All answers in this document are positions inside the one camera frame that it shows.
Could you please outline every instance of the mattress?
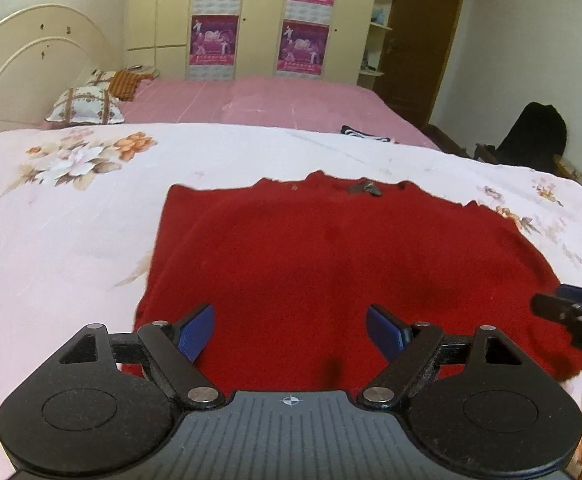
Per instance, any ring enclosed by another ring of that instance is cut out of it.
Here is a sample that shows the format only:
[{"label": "mattress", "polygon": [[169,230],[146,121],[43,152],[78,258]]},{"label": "mattress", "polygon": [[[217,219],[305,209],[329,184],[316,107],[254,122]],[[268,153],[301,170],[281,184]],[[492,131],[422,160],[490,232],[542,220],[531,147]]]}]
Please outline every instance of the mattress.
[{"label": "mattress", "polygon": [[[452,202],[476,201],[513,222],[561,282],[582,286],[582,187],[528,168],[258,126],[117,124],[3,132],[0,403],[84,325],[132,329],[172,184],[239,188],[261,178],[302,180],[318,170],[348,179],[410,180]],[[382,226],[369,218],[362,228]],[[582,373],[564,387],[582,409]],[[582,444],[570,470],[582,473]],[[0,480],[11,472],[0,446]]]},{"label": "mattress", "polygon": [[415,126],[372,91],[295,78],[236,81],[158,78],[140,83],[132,102],[121,102],[127,123],[218,123],[275,126],[336,133],[346,124],[366,134],[437,150]]}]

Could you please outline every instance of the cream headboard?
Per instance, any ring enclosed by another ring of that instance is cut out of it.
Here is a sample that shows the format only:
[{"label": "cream headboard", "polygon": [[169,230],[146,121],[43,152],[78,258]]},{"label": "cream headboard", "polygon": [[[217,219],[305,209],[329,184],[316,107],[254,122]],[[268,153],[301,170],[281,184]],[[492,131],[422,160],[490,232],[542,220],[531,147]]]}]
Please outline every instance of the cream headboard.
[{"label": "cream headboard", "polygon": [[82,12],[45,4],[0,22],[0,132],[36,128],[55,100],[95,68],[117,70],[120,54]]}]

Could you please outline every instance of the striped orange cloth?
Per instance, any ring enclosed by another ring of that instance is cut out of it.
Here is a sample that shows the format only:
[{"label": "striped orange cloth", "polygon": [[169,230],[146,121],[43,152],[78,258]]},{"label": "striped orange cloth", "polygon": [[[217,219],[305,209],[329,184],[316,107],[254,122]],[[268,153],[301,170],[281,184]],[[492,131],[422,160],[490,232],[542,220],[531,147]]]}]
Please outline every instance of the striped orange cloth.
[{"label": "striped orange cloth", "polygon": [[121,101],[133,101],[136,87],[142,79],[153,79],[153,74],[134,74],[129,70],[118,70],[109,84],[109,93]]}]

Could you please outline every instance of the white shelf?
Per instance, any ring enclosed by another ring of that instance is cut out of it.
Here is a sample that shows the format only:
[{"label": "white shelf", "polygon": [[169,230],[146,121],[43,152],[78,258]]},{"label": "white shelf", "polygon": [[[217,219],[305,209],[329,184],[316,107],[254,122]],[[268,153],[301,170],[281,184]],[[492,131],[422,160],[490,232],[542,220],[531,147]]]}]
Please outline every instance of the white shelf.
[{"label": "white shelf", "polygon": [[387,27],[386,25],[383,25],[382,23],[370,22],[370,25],[371,25],[371,27],[383,28],[384,30],[393,30],[391,27]]},{"label": "white shelf", "polygon": [[360,70],[361,75],[370,75],[371,77],[379,77],[384,75],[384,72],[380,72],[379,70]]}]

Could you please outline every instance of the gray ribbed plate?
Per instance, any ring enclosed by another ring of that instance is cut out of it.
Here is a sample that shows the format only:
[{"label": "gray ribbed plate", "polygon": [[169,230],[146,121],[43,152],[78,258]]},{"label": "gray ribbed plate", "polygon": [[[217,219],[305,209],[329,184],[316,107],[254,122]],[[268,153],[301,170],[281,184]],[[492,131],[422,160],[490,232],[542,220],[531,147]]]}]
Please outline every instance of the gray ribbed plate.
[{"label": "gray ribbed plate", "polygon": [[[18,480],[29,476],[17,475]],[[238,392],[192,413],[155,455],[111,480],[460,480],[424,456],[388,413],[344,392]],[[546,480],[567,480],[552,473]]]}]

